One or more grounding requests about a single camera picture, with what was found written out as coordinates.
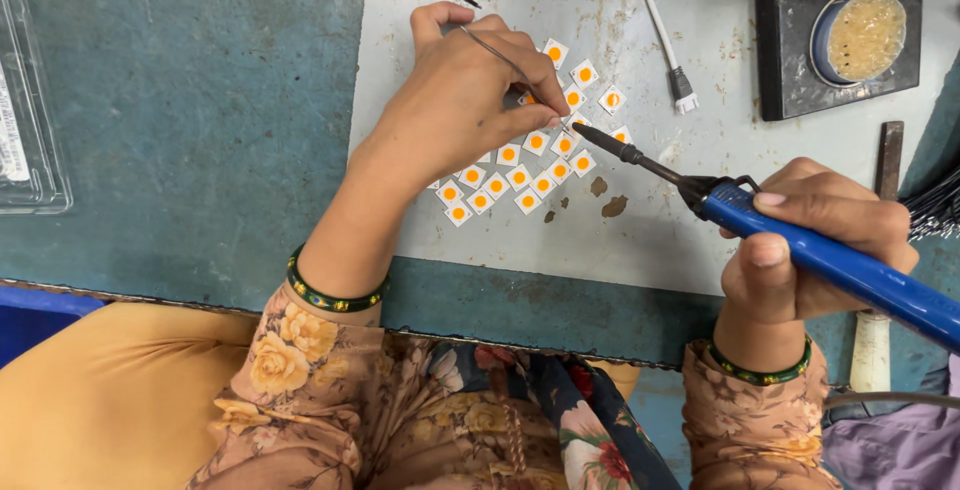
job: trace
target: person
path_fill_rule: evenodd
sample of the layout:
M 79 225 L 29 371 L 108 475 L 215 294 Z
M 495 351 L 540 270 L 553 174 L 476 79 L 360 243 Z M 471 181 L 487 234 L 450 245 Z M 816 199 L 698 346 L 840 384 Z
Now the person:
M 0 486 L 678 488 L 606 371 L 378 327 L 414 197 L 569 115 L 549 57 L 500 18 L 438 3 L 410 23 L 413 72 L 259 323 L 111 304 L 25 353 L 0 372 Z M 447 25 L 465 25 L 529 82 L 462 30 L 442 34 Z M 544 103 L 505 110 L 511 86 Z M 398 171 L 393 159 L 414 154 L 423 161 Z M 812 160 L 761 188 L 763 214 L 903 273 L 917 263 L 902 206 Z M 741 241 L 722 285 L 713 336 L 687 345 L 682 365 L 691 487 L 841 488 L 820 460 L 827 367 L 804 320 L 861 303 L 794 269 L 773 233 Z

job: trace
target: purple cloth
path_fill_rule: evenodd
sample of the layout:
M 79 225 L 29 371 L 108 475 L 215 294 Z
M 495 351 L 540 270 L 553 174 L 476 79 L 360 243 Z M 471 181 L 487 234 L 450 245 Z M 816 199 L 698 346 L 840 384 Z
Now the purple cloth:
M 960 398 L 960 358 L 949 359 Z M 823 431 L 823 461 L 854 490 L 960 489 L 960 411 L 913 404 Z

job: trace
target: bangle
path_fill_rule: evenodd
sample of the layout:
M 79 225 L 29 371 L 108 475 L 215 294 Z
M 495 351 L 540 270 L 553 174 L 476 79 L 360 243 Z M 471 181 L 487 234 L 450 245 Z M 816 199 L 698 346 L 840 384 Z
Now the bangle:
M 290 286 L 293 287 L 294 292 L 312 306 L 327 312 L 360 312 L 383 300 L 383 294 L 390 288 L 390 273 L 387 273 L 387 277 L 383 279 L 383 283 L 378 285 L 378 287 L 373 290 L 372 293 L 366 295 L 366 297 L 337 299 L 324 295 L 307 285 L 297 271 L 297 259 L 300 257 L 300 252 L 304 249 L 304 246 L 305 245 L 300 245 L 300 247 L 294 251 L 293 255 L 290 256 L 290 260 L 287 261 L 287 281 L 290 282 Z
M 706 343 L 706 349 L 709 351 L 710 356 L 713 357 L 713 360 L 720 365 L 720 368 L 726 370 L 729 374 L 733 375 L 737 379 L 742 381 L 747 381 L 754 385 L 766 386 L 773 385 L 775 383 L 783 383 L 784 381 L 789 381 L 790 379 L 796 379 L 804 374 L 807 371 L 807 367 L 810 366 L 810 355 L 813 349 L 810 348 L 810 336 L 805 334 L 803 339 L 803 357 L 799 362 L 787 368 L 786 370 L 781 370 L 779 372 L 773 373 L 759 373 L 751 372 L 750 370 L 744 370 L 731 361 L 728 361 L 725 356 L 720 354 L 720 350 L 714 346 L 714 340 L 710 340 Z

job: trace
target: floral dress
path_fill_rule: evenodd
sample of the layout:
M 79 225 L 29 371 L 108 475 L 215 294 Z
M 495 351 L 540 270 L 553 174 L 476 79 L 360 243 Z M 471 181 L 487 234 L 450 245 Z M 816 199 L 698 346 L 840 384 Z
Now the floral dress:
M 687 347 L 691 488 L 842 488 L 820 464 L 826 362 L 758 387 Z M 575 356 L 437 343 L 325 321 L 278 290 L 214 402 L 193 489 L 674 489 L 602 370 Z

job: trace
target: fingernail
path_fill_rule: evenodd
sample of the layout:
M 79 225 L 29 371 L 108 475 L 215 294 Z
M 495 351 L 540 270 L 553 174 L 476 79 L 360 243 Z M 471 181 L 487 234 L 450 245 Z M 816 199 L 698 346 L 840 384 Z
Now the fingernail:
M 759 244 L 750 248 L 750 261 L 758 267 L 779 265 L 784 261 L 784 255 L 783 244 Z
M 760 192 L 756 194 L 756 201 L 760 204 L 769 204 L 770 206 L 777 206 L 782 202 L 786 201 L 786 196 L 780 194 L 768 194 L 766 192 Z

